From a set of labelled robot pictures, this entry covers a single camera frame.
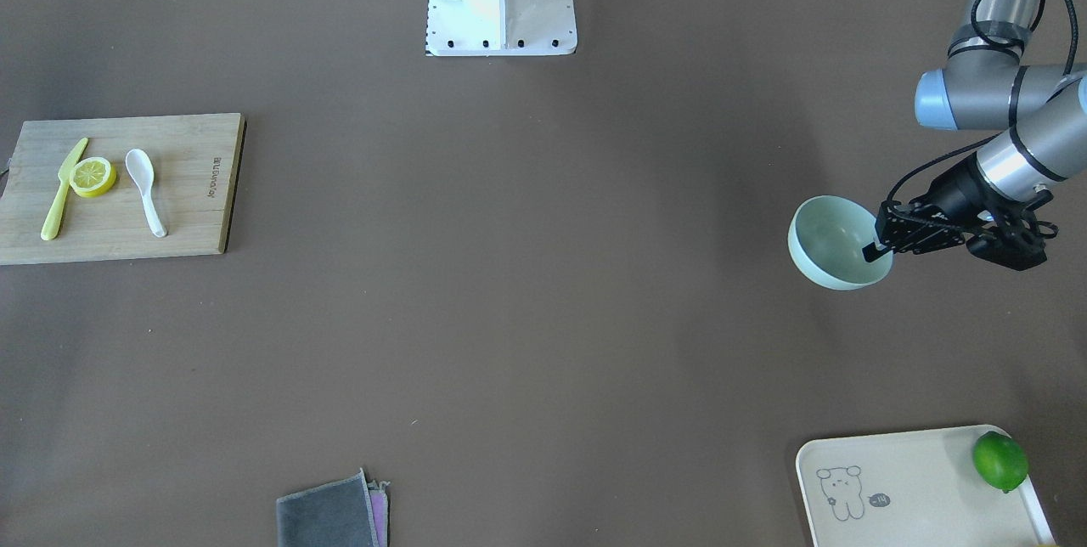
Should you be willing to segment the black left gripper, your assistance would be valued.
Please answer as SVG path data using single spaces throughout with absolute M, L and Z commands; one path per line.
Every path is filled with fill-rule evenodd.
M 889 194 L 862 257 L 876 263 L 888 254 L 925 254 L 963 245 L 978 259 L 1028 271 L 1045 263 L 1047 240 L 1055 238 L 1055 224 L 1036 215 L 1052 198 L 1041 188 L 1026 201 L 1005 199 L 983 181 L 976 157 L 970 156 L 905 204 Z

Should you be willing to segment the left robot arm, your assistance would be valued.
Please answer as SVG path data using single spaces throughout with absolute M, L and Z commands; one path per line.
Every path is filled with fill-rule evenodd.
M 990 263 L 1026 271 L 1044 264 L 1055 225 L 1037 211 L 1055 184 L 1084 170 L 1084 65 L 1021 62 L 1045 0 L 970 0 L 944 69 L 925 72 L 914 97 L 924 127 L 994 130 L 964 159 L 905 202 L 892 195 L 875 217 L 862 256 L 924 254 L 965 245 Z

